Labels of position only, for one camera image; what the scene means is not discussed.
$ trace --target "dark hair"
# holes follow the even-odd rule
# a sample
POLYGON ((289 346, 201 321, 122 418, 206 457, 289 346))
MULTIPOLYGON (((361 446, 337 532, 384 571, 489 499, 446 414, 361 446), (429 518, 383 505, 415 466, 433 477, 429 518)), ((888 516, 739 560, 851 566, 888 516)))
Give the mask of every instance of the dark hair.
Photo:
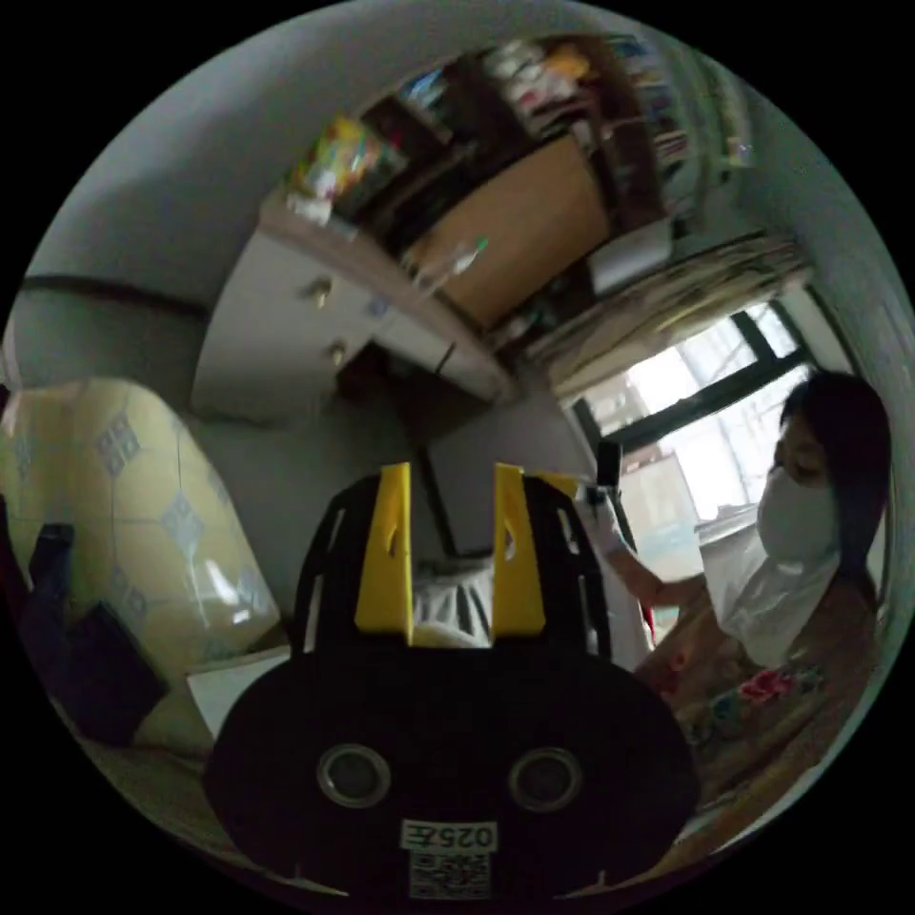
POLYGON ((800 415, 823 447, 839 503, 838 577, 876 600, 867 553, 889 497, 889 418, 880 395, 863 378, 815 372, 788 395, 782 423, 800 415))

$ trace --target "toy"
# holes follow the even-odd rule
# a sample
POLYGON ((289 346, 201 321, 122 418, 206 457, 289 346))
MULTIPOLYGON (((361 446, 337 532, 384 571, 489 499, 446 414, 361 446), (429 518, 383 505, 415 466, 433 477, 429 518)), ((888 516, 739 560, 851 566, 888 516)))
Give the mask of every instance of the toy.
MULTIPOLYGON (((518 62, 517 57, 508 60, 518 62)), ((578 90, 578 81, 591 69, 587 59, 572 45, 560 45, 541 59, 527 54, 526 62, 513 71, 508 60, 502 58, 494 66, 500 76, 511 73, 502 77, 505 95, 525 114, 532 114, 551 102, 571 98, 578 90)))
POLYGON ((511 41, 487 55, 483 66, 496 79, 510 82, 524 67, 538 64, 542 59, 543 51, 536 45, 511 41))
POLYGON ((356 121, 335 118, 308 156, 293 169, 293 190, 318 200, 336 200, 385 155, 384 145, 356 121))
POLYGON ((410 83, 401 90, 401 95, 408 102, 413 102, 423 109, 431 108, 445 92, 445 83, 442 79, 442 69, 426 73, 418 80, 410 83))

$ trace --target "yellow bracket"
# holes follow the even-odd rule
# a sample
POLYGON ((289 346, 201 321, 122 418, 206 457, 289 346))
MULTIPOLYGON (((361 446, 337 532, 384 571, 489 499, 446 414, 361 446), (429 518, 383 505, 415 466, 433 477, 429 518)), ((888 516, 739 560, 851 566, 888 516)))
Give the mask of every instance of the yellow bracket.
POLYGON ((381 469, 356 605, 359 632, 413 642, 411 552, 410 464, 394 464, 381 469))
MULTIPOLYGON (((574 498, 579 489, 578 479, 568 474, 544 471, 529 476, 544 480, 569 498, 574 498)), ((543 631, 546 616, 537 549, 524 494, 524 471, 520 467, 496 465, 495 504, 493 641, 534 637, 543 631)))

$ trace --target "drawer knob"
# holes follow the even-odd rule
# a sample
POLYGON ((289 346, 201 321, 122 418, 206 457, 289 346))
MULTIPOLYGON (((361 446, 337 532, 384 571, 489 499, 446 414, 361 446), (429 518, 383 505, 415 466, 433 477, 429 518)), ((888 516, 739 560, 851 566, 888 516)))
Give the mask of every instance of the drawer knob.
POLYGON ((331 347, 330 351, 331 361, 335 366, 339 367, 343 364, 343 360, 346 358, 346 343, 342 340, 339 340, 331 347))
POLYGON ((320 279, 316 279, 311 286, 307 286, 302 290, 302 297, 311 299, 316 308, 323 308, 331 297, 333 288, 333 280, 328 276, 322 276, 320 279))

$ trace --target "white cabinet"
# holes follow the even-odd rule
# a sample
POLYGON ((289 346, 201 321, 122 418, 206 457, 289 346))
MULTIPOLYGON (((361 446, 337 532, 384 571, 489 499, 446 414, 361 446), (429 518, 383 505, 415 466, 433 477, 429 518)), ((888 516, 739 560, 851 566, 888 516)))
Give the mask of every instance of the white cabinet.
POLYGON ((439 374, 481 400, 495 400, 498 397, 498 380, 473 355, 463 350, 455 349, 445 359, 439 374))
POLYGON ((451 349, 448 340, 426 330, 418 321, 401 313, 396 314, 389 324, 378 331, 376 342, 429 372, 438 370, 451 349))
POLYGON ((393 317, 367 290, 258 232, 213 312, 193 407, 255 421, 312 412, 393 317))

